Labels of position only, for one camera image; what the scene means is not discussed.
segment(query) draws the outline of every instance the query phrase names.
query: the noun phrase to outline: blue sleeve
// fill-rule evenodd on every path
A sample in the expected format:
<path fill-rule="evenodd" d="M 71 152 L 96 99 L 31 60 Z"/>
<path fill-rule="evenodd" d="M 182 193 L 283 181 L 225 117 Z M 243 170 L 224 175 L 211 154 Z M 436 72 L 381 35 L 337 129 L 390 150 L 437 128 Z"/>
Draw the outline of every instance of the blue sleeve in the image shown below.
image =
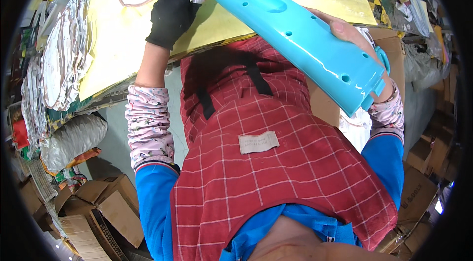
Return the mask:
<path fill-rule="evenodd" d="M 179 175 L 172 167 L 156 163 L 136 172 L 139 217 L 146 244 L 156 261 L 173 260 L 169 193 Z"/>
<path fill-rule="evenodd" d="M 386 187 L 398 210 L 404 185 L 403 153 L 401 140 L 390 134 L 371 138 L 361 152 Z"/>

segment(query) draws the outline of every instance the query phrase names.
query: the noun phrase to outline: apron label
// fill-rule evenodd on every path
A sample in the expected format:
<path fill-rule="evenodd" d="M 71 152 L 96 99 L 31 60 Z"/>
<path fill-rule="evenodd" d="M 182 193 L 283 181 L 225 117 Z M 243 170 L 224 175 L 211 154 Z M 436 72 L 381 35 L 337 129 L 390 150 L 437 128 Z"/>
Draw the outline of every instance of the apron label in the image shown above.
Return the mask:
<path fill-rule="evenodd" d="M 273 147 L 279 147 L 278 137 L 272 130 L 259 136 L 241 135 L 238 137 L 240 142 L 240 153 L 248 154 L 252 152 L 263 152 Z"/>

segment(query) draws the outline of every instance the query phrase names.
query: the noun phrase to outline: blue plastic part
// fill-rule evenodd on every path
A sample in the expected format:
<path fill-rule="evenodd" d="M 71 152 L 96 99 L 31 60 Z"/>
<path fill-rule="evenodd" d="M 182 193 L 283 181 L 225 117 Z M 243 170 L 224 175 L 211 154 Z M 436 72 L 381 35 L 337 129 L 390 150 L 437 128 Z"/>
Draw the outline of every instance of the blue plastic part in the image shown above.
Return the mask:
<path fill-rule="evenodd" d="M 389 59 L 387 58 L 386 52 L 380 46 L 375 47 L 375 52 L 378 58 L 381 60 L 381 63 L 386 68 L 387 75 L 391 74 L 391 65 L 389 65 Z"/>
<path fill-rule="evenodd" d="M 368 110 L 385 69 L 356 45 L 337 39 L 327 23 L 292 0 L 216 0 L 334 100 L 348 116 Z"/>

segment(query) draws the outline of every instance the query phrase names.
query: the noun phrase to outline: blue shirt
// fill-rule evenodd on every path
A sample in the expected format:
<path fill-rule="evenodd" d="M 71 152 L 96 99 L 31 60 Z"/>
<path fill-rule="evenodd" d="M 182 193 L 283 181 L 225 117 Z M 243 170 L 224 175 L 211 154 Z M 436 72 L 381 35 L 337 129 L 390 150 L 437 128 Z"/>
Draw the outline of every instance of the blue shirt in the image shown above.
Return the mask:
<path fill-rule="evenodd" d="M 393 135 L 370 139 L 361 155 L 379 177 L 399 209 L 404 183 L 403 145 Z M 169 193 L 178 179 L 177 173 L 163 165 L 140 168 L 136 173 L 141 225 L 154 260 L 173 260 L 171 207 Z M 298 204 L 283 204 L 253 215 L 238 230 L 222 251 L 221 261 L 247 260 L 256 243 L 266 236 L 276 219 L 284 215 L 314 230 L 322 241 L 330 240 L 361 246 L 353 233 L 352 224 L 337 221 L 313 208 Z"/>

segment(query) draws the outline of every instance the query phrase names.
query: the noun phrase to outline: black glove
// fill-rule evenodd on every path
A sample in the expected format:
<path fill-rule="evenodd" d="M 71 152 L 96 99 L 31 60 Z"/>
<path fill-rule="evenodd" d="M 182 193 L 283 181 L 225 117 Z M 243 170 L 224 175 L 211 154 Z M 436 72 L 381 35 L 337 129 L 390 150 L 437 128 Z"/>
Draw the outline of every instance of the black glove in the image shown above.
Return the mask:
<path fill-rule="evenodd" d="M 172 50 L 191 26 L 200 6 L 191 0 L 157 0 L 151 11 L 153 27 L 146 41 Z"/>

